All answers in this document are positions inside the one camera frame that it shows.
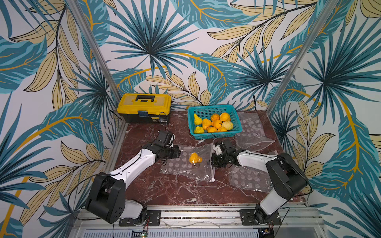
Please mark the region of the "clear zip-top bag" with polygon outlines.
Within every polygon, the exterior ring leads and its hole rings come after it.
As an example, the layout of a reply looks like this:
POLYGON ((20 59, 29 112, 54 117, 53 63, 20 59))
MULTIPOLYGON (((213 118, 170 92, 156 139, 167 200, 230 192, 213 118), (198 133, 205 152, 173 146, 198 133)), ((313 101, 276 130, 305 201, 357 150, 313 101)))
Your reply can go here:
POLYGON ((237 133, 234 139, 239 148, 259 152, 275 142, 275 140, 265 136, 264 127, 258 114, 238 112, 238 116, 242 125, 242 132, 237 133))

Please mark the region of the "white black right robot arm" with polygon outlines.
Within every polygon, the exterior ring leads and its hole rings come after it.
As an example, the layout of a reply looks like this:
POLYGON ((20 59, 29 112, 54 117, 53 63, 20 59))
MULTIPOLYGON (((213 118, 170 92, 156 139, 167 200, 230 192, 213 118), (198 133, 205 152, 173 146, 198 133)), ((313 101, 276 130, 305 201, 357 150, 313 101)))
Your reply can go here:
POLYGON ((230 140, 216 142, 212 146, 211 164, 225 168, 228 164, 250 167, 269 175, 272 190, 256 205, 253 213, 241 213, 242 223, 247 225, 280 225, 278 210, 309 185, 305 173, 287 153, 265 155, 237 149, 230 140))

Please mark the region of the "orange pear from bag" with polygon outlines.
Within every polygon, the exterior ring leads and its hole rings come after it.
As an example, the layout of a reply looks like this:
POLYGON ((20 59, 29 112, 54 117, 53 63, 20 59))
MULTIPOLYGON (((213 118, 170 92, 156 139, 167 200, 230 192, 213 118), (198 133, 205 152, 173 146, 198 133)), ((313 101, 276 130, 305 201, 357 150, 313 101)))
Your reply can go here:
POLYGON ((211 126, 211 120, 205 118, 202 120, 202 128, 206 131, 211 126))
POLYGON ((216 121, 214 121, 214 122, 211 123, 211 126, 217 128, 217 129, 219 129, 220 127, 222 127, 222 123, 223 123, 223 121, 221 121, 221 120, 216 120, 216 121))

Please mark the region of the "yellow fruit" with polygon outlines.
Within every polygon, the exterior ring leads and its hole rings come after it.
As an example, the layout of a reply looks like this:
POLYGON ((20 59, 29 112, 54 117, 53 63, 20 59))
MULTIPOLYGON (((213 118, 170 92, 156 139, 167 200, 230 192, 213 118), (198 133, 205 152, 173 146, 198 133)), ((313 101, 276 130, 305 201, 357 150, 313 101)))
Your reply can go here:
POLYGON ((218 130, 217 130, 217 132, 227 132, 228 130, 227 130, 227 128, 225 128, 225 127, 220 127, 218 130))

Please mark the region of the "large orange brown-stem pear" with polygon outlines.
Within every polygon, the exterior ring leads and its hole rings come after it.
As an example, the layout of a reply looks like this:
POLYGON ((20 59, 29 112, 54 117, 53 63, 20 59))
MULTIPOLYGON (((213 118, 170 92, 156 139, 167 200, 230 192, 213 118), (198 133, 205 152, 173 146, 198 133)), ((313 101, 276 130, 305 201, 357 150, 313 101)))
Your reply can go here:
POLYGON ((222 113, 219 117, 222 122, 231 121, 231 117, 228 113, 222 113))

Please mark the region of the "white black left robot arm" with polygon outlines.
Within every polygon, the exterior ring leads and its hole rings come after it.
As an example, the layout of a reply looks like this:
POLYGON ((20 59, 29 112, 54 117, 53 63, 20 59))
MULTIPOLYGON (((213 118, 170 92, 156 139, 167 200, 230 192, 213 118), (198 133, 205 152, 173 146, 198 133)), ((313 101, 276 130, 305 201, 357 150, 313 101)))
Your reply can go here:
POLYGON ((110 173, 99 173, 91 186, 85 209, 108 222, 132 219, 136 224, 146 224, 147 208, 139 202, 126 200, 130 184, 148 167, 158 161, 177 159, 181 155, 174 145, 175 136, 169 131, 160 131, 156 139, 144 145, 128 162, 110 173))

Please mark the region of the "dotted zip-top bag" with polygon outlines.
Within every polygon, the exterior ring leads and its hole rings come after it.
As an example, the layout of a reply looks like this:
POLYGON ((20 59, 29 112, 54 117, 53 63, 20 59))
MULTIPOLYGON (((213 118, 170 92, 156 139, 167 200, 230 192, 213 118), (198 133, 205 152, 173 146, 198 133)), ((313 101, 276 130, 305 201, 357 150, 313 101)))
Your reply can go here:
POLYGON ((160 172, 165 175, 181 175, 193 180, 214 182, 215 169, 211 165, 212 145, 206 144, 200 147, 179 146, 181 154, 179 158, 168 160, 162 165, 160 172), (189 162, 192 153, 197 153, 203 161, 199 164, 189 162))
POLYGON ((266 162, 269 159, 275 159, 278 155, 277 152, 265 155, 245 150, 240 154, 244 154, 245 157, 254 156, 255 167, 244 166, 241 162, 240 166, 233 165, 230 167, 227 173, 230 185, 242 190, 270 192, 272 182, 266 168, 266 162))

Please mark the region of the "orange fruits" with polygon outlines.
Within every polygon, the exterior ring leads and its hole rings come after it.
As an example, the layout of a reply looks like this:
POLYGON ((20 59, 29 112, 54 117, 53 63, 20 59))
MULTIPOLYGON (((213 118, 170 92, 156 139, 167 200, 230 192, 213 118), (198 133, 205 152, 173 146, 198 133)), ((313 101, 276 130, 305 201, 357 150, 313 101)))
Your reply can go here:
POLYGON ((197 153, 192 153, 189 157, 189 162, 192 164, 199 164, 203 161, 203 159, 197 154, 197 153))

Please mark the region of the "yellow pear long neck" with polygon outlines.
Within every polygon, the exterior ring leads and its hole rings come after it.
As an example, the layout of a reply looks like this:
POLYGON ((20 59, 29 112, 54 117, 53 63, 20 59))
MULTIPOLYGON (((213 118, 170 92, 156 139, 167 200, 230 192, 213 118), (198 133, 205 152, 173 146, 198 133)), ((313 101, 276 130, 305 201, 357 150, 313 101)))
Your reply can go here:
POLYGON ((193 114, 193 116, 194 116, 194 124, 196 125, 196 126, 199 126, 199 125, 201 125, 202 124, 202 121, 203 121, 203 119, 202 118, 200 118, 197 114, 193 114))

